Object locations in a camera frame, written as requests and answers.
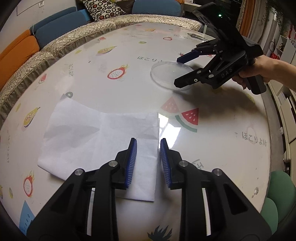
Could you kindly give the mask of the person's right hand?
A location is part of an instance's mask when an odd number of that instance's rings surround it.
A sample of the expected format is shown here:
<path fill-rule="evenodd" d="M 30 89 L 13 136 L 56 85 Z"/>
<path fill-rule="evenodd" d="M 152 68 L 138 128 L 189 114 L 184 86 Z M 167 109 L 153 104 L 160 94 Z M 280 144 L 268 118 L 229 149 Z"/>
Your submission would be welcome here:
<path fill-rule="evenodd" d="M 254 77 L 256 75 L 261 75 L 265 83 L 268 83 L 270 80 L 275 80 L 284 84 L 284 81 L 277 71 L 279 63 L 279 60 L 271 59 L 265 55 L 259 56 L 255 58 L 255 63 L 252 66 L 240 71 L 232 80 L 241 85 L 243 89 L 247 88 L 245 78 Z"/>

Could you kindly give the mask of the person's right forearm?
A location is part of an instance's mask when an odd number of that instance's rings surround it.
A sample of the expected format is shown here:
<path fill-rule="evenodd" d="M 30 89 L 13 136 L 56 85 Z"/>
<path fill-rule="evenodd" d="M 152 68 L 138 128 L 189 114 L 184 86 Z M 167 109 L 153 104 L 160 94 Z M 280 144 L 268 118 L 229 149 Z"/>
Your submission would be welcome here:
<path fill-rule="evenodd" d="M 296 90 L 296 67 L 294 65 L 278 60 L 275 73 L 276 81 L 293 91 Z"/>

